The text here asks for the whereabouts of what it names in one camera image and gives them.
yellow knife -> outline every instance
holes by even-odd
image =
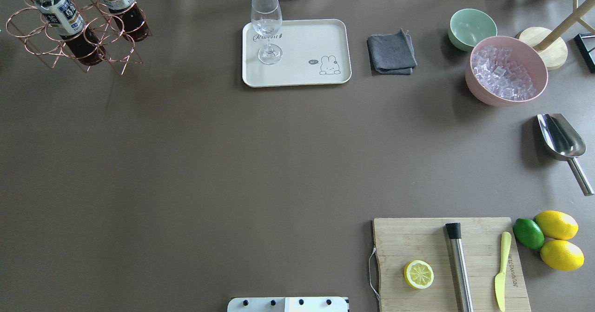
[[[508,253],[510,253],[510,243],[512,236],[508,232],[502,233],[502,240],[500,241],[500,272],[494,278],[494,285],[496,288],[496,300],[500,311],[504,312],[504,284],[506,283],[506,263],[508,263]]]

green bowl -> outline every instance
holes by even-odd
[[[462,9],[450,18],[448,38],[461,51],[469,52],[479,41],[496,35],[496,23],[482,11]]]

wine glass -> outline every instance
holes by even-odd
[[[279,0],[252,0],[251,21],[254,30],[266,38],[266,46],[258,50],[258,59],[264,64],[275,64],[281,60],[281,47],[271,43],[271,37],[281,28],[281,7]]]

table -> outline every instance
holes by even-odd
[[[572,37],[544,94],[494,108],[469,93],[446,35],[463,7],[499,34],[554,28],[571,0],[287,0],[286,20],[338,18],[344,85],[251,89],[250,0],[139,0],[155,36],[123,77],[49,70],[0,33],[0,310],[225,311],[231,297],[344,295],[377,310],[375,217],[576,218],[586,255],[557,272],[521,249],[534,311],[595,305],[595,206],[550,158],[536,114],[563,113],[595,181],[593,75]],[[0,19],[21,8],[0,0]],[[587,21],[595,17],[589,14]],[[408,30],[419,66],[379,75],[366,38]]]

glass base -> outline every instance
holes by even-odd
[[[269,48],[263,46],[258,50],[258,59],[264,64],[275,64],[281,60],[281,56],[283,56],[281,47],[272,43]]]

